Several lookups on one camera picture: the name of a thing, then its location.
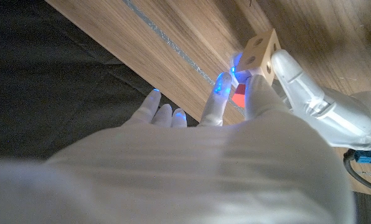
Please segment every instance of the white fabric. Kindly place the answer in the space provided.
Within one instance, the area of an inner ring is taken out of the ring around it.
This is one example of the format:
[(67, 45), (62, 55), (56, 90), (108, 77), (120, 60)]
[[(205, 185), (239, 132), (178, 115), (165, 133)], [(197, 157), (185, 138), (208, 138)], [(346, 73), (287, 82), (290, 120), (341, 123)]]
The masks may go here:
[(354, 222), (340, 159), (282, 111), (224, 127), (106, 129), (46, 164), (0, 162), (0, 223)]

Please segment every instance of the wood grain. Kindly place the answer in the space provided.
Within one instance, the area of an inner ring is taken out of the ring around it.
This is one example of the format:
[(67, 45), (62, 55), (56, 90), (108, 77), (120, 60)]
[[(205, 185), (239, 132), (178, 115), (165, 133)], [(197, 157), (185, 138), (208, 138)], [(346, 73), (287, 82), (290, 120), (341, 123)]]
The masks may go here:
[[(47, 2), (200, 119), (212, 86), (124, 1)], [(213, 80), (229, 69), (231, 54), (241, 51), (248, 39), (274, 27), (281, 47), (318, 84), (348, 95), (371, 90), (371, 1), (132, 2)], [(227, 106), (225, 124), (242, 120), (233, 106)], [(371, 165), (357, 168), (371, 172)], [(353, 186), (371, 194), (364, 186), (355, 182)]]

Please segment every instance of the dark fabric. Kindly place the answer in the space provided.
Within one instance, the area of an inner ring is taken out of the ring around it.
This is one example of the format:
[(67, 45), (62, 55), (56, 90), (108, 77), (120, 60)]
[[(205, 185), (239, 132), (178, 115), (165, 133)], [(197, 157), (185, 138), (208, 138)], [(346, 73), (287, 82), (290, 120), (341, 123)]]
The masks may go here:
[(120, 126), (152, 89), (47, 3), (0, 1), (0, 157), (46, 159)]

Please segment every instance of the wooden block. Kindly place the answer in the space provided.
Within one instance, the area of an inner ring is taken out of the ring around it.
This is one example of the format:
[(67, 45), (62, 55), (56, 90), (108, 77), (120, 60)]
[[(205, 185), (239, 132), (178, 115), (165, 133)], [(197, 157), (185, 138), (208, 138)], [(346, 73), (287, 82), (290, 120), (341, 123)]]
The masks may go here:
[(271, 69), (271, 55), (280, 48), (274, 29), (253, 37), (248, 41), (242, 53), (240, 62), (235, 69), (235, 78), (239, 83), (245, 83), (251, 75), (259, 74), (266, 77), (271, 85), (274, 79), (274, 71)]

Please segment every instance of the blue led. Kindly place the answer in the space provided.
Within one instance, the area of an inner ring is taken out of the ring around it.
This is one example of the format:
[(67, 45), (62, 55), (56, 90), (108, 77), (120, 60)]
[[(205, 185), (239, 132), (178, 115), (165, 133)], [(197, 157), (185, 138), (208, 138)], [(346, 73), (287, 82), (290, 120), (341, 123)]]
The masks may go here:
[(242, 57), (242, 53), (238, 54), (238, 55), (234, 58), (234, 66), (237, 66), (238, 63), (240, 63), (241, 57)]
[(225, 90), (225, 94), (230, 94), (230, 90), (231, 90), (231, 87), (228, 87), (228, 88)]
[(177, 116), (177, 117), (180, 117), (180, 118), (182, 118), (184, 121), (187, 119), (186, 118), (186, 116), (185, 115), (183, 115), (182, 113), (180, 113), (180, 112), (178, 112), (178, 113), (176, 113), (176, 115), (175, 116)]
[(220, 90), (222, 90), (222, 83), (219, 82), (215, 89), (215, 93), (218, 93)]

